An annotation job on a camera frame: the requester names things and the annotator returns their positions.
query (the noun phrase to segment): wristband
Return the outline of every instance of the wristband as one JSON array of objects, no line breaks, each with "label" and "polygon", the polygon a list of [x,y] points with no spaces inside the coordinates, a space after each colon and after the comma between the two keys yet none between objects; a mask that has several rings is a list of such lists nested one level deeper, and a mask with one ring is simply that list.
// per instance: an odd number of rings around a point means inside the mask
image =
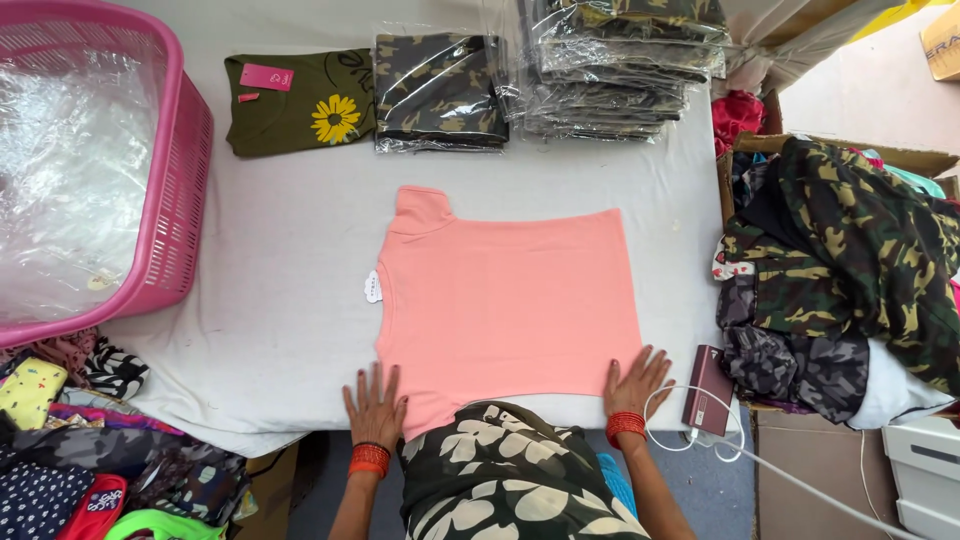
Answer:
[{"label": "wristband", "polygon": [[639,433],[646,441],[647,434],[644,432],[646,427],[647,423],[643,420],[643,417],[635,412],[615,412],[607,419],[607,442],[610,443],[610,446],[620,450],[620,444],[616,442],[616,435],[623,431]]},{"label": "wristband", "polygon": [[373,442],[363,442],[353,445],[353,456],[350,458],[350,467],[347,477],[357,471],[377,473],[383,479],[390,470],[390,451],[383,445]]}]

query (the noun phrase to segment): pink t-shirt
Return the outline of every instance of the pink t-shirt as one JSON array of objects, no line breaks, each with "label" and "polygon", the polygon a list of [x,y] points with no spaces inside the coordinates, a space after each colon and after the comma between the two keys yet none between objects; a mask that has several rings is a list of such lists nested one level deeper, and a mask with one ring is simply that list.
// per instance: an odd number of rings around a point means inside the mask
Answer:
[{"label": "pink t-shirt", "polygon": [[599,396],[611,359],[641,347],[619,209],[468,221],[442,191],[404,186],[376,270],[376,350],[402,368],[407,440],[478,400]]}]

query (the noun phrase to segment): woman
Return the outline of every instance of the woman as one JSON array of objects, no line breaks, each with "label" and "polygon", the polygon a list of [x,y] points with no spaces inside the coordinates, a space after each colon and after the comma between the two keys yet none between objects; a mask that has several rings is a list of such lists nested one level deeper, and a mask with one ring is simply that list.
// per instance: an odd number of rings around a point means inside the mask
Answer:
[{"label": "woman", "polygon": [[[627,462],[638,522],[607,487],[582,430],[554,428],[516,405],[481,402],[460,409],[453,423],[407,441],[399,450],[406,477],[400,516],[407,538],[695,538],[650,456],[642,422],[631,420],[643,414],[647,398],[670,368],[664,351],[650,359],[652,352],[645,347],[623,380],[620,364],[613,360],[604,391],[608,437]],[[379,364],[373,366],[370,389],[366,374],[359,372],[356,403],[344,387],[354,457],[330,540],[367,538],[373,496],[386,474],[385,449],[396,446],[406,414],[406,397],[396,401],[398,377],[394,366],[382,399]],[[653,415],[669,393],[657,394],[647,413]]]}]

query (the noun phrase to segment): hand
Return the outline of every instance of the hand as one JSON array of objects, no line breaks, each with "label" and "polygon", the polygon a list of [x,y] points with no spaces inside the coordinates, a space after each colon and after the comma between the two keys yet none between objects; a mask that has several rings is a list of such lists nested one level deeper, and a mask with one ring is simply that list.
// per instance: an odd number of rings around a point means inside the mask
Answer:
[{"label": "hand", "polygon": [[[666,372],[673,364],[666,359],[666,351],[660,351],[648,362],[653,350],[653,346],[647,345],[640,351],[623,381],[620,380],[620,362],[616,358],[611,362],[610,372],[607,374],[607,388],[603,394],[604,414],[608,417],[622,411],[635,412],[643,416],[643,406],[647,403],[647,398],[660,389],[666,378]],[[667,381],[666,386],[673,386],[675,383],[676,381],[671,379]],[[650,400],[644,420],[649,420],[657,412],[660,404],[666,400],[671,391],[672,389],[660,392]]]},{"label": "hand", "polygon": [[400,366],[390,369],[387,391],[380,399],[381,387],[380,362],[373,363],[373,384],[368,390],[367,373],[357,372],[357,403],[354,406],[350,387],[344,386],[344,403],[350,418],[350,435],[353,444],[373,442],[383,445],[391,453],[400,438],[403,418],[407,415],[407,396],[396,403],[396,384],[400,379]]}]

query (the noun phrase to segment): pink price tag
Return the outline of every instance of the pink price tag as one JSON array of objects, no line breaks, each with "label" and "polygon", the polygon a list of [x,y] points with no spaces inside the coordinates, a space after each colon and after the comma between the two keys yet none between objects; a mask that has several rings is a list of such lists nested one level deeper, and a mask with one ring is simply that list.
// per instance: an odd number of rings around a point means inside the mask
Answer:
[{"label": "pink price tag", "polygon": [[243,86],[267,88],[282,92],[289,92],[290,84],[293,81],[294,72],[292,69],[257,65],[255,63],[245,63],[243,75],[240,76],[240,84]]}]

